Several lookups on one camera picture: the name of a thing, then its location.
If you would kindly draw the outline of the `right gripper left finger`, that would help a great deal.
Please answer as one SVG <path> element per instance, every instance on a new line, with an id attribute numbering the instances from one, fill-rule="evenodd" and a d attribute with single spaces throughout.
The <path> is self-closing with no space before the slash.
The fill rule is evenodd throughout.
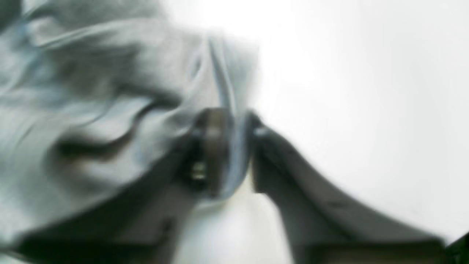
<path id="1" fill-rule="evenodd" d="M 193 207 L 222 195 L 228 171 L 229 114 L 204 110 L 162 160 L 116 198 L 30 233 L 16 248 L 33 264 L 147 263 L 163 252 Z"/>

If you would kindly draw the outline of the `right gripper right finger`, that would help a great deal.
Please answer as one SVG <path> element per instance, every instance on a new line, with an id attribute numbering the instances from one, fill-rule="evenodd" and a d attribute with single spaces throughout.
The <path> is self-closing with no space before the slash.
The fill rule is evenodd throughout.
<path id="1" fill-rule="evenodd" d="M 250 113 L 255 191 L 277 207 L 296 264 L 446 264 L 442 239 L 364 205 Z"/>

